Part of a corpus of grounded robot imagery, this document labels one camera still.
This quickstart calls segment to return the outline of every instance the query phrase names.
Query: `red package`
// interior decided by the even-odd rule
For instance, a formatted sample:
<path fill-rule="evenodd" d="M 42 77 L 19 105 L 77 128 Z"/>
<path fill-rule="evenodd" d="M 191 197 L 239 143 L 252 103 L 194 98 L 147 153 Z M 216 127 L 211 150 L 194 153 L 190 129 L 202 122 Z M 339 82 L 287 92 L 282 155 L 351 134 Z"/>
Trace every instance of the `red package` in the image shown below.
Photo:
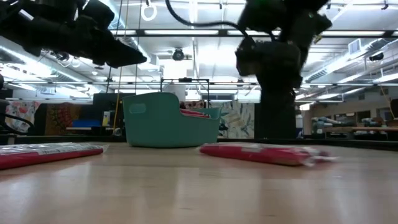
<path fill-rule="evenodd" d="M 318 162 L 332 161 L 329 153 L 310 147 L 277 146 L 253 143 L 205 144 L 200 152 L 217 157 L 241 159 L 287 166 L 313 166 Z"/>
<path fill-rule="evenodd" d="M 77 143 L 0 146 L 0 170 L 103 153 L 108 146 Z"/>
<path fill-rule="evenodd" d="M 186 110 L 186 109 L 180 109 L 181 113 L 187 116 L 196 116 L 199 118 L 210 118 L 209 115 L 197 112 L 197 111 L 192 111 L 192 110 Z"/>

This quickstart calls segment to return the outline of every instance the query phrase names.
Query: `teal basket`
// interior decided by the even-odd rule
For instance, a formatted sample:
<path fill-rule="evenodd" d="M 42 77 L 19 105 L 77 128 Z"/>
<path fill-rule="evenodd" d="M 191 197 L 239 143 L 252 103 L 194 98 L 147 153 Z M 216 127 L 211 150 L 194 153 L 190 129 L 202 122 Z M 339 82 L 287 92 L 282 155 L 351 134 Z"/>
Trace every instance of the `teal basket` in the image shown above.
<path fill-rule="evenodd" d="M 123 98 L 127 143 L 139 147 L 193 147 L 217 142 L 220 108 L 199 109 L 209 118 L 185 116 L 173 93 Z"/>

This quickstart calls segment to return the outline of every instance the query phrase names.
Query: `teal plastic bin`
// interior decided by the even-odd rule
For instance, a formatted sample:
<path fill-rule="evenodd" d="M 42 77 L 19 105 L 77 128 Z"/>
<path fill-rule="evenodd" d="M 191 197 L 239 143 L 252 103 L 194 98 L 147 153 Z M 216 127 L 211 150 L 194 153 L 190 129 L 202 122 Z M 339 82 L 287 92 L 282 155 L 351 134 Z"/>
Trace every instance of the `teal plastic bin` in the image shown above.
<path fill-rule="evenodd" d="M 123 98 L 127 143 L 139 147 L 193 147 L 217 142 L 220 108 L 199 109 L 210 115 L 181 114 L 172 93 L 148 93 Z"/>

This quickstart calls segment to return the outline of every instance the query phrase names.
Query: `security camera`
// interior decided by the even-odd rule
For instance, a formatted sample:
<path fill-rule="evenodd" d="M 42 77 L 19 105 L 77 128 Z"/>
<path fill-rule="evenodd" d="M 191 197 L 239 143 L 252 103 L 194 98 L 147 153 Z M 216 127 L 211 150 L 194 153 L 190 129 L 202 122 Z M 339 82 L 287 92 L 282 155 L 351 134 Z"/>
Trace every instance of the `security camera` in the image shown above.
<path fill-rule="evenodd" d="M 184 53 L 182 52 L 182 49 L 175 49 L 173 53 L 173 60 L 175 61 L 181 61 L 184 59 Z"/>

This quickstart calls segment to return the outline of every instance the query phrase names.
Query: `ceiling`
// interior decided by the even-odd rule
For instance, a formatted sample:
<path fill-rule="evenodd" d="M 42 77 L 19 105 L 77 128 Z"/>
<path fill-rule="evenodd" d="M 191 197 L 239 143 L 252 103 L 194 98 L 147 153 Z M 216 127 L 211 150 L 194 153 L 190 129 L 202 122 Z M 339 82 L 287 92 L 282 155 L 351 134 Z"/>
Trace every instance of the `ceiling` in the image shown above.
<path fill-rule="evenodd" d="M 116 20 L 120 19 L 123 26 L 119 26 L 119 30 L 123 31 L 126 29 L 190 29 L 179 22 L 177 22 L 168 12 L 165 7 L 164 1 L 152 0 L 149 1 L 151 7 L 146 9 L 145 1 L 135 0 L 101 0 L 105 4 L 109 5 L 111 9 L 116 13 Z M 175 12 L 187 19 L 194 22 L 212 22 L 212 21 L 231 21 L 237 22 L 239 15 L 244 7 L 244 1 L 241 0 L 171 0 L 171 3 L 175 9 Z M 398 0 L 388 0 L 389 7 L 386 10 L 381 10 L 384 6 L 384 1 L 377 0 L 331 0 L 331 5 L 328 9 L 327 6 L 320 10 L 320 14 L 326 14 L 326 16 L 333 21 L 332 30 L 396 30 L 398 29 Z M 153 19 L 151 17 L 154 13 L 154 7 L 156 8 L 156 15 Z M 215 29 L 230 29 L 230 27 L 212 27 Z M 269 40 L 268 38 L 255 38 L 257 40 Z M 241 37 L 132 37 L 132 40 L 140 47 L 140 49 L 150 57 L 150 63 L 135 66 L 131 65 L 119 69 L 108 66 L 103 66 L 102 69 L 98 69 L 96 65 L 93 65 L 91 60 L 86 58 L 79 59 L 79 62 L 74 62 L 74 66 L 71 61 L 60 63 L 57 59 L 50 54 L 44 52 L 44 57 L 48 63 L 53 62 L 53 70 L 62 70 L 62 74 L 69 74 L 71 77 L 75 75 L 79 76 L 79 80 L 83 82 L 97 81 L 104 82 L 107 80 L 109 74 L 113 81 L 118 82 L 120 74 L 122 75 L 122 81 L 125 82 L 158 82 L 161 74 L 164 74 L 166 70 L 168 73 L 177 73 L 172 70 L 171 67 L 175 66 L 171 61 L 171 54 L 176 48 L 181 48 L 185 55 L 194 55 L 197 61 L 197 72 L 193 69 L 193 61 L 187 60 L 184 65 L 178 64 L 179 68 L 184 70 L 183 75 L 191 78 L 209 78 L 214 82 L 236 82 L 239 78 L 238 72 L 235 68 L 236 57 L 234 51 L 242 40 Z M 359 72 L 363 72 L 369 68 L 380 66 L 384 62 L 392 61 L 391 64 L 395 65 L 393 60 L 398 54 L 396 47 L 398 46 L 393 42 L 387 45 L 380 45 L 383 49 L 371 49 L 368 52 L 363 52 L 362 55 L 356 57 L 355 60 L 345 60 L 345 63 L 340 66 L 335 66 L 334 61 L 345 55 L 348 51 L 348 44 L 356 40 L 355 38 L 324 38 L 316 44 L 313 44 L 308 55 L 307 62 L 303 68 L 302 76 L 304 78 L 314 77 L 317 71 L 330 66 L 334 66 L 334 69 L 328 69 L 328 73 L 312 80 L 311 83 L 337 83 L 340 80 L 355 75 Z M 363 39 L 363 43 L 368 43 L 377 39 Z M 8 49 L 14 50 L 21 54 L 23 50 L 18 49 L 15 45 L 7 44 L 3 45 Z M 384 60 L 378 62 L 370 62 L 366 60 L 370 53 L 376 51 L 384 52 Z M 387 75 L 394 73 L 393 65 L 386 67 Z M 351 80 L 347 83 L 365 83 L 372 82 L 381 76 L 380 71 L 376 70 L 370 76 L 369 74 L 363 74 L 362 76 Z M 59 81 L 60 76 L 51 78 L 51 81 Z M 75 79 L 67 80 L 68 82 L 74 82 Z M 255 77 L 245 78 L 244 81 L 255 82 Z M 8 86 L 9 88 L 19 88 L 15 86 Z M 105 91 L 104 85 L 95 86 L 98 91 Z M 122 91 L 135 91 L 135 85 L 121 85 Z M 145 85 L 137 85 L 137 89 L 141 89 L 142 92 L 157 91 L 160 87 L 158 83 L 147 83 Z M 111 85 L 108 91 L 114 91 L 118 88 L 118 85 Z M 213 86 L 212 89 L 225 89 L 226 91 L 212 90 L 212 93 L 231 93 L 234 90 L 238 90 L 237 86 Z M 310 88 L 302 88 L 298 90 L 298 95 L 308 94 L 312 96 L 323 95 L 326 90 L 336 91 L 336 93 L 344 93 L 349 91 L 353 87 L 339 88 L 336 90 L 335 87 L 322 87 L 318 88 L 317 85 L 310 86 Z M 252 99 L 259 98 L 259 89 L 252 90 L 252 86 L 244 86 L 241 93 L 244 96 L 252 96 Z"/>

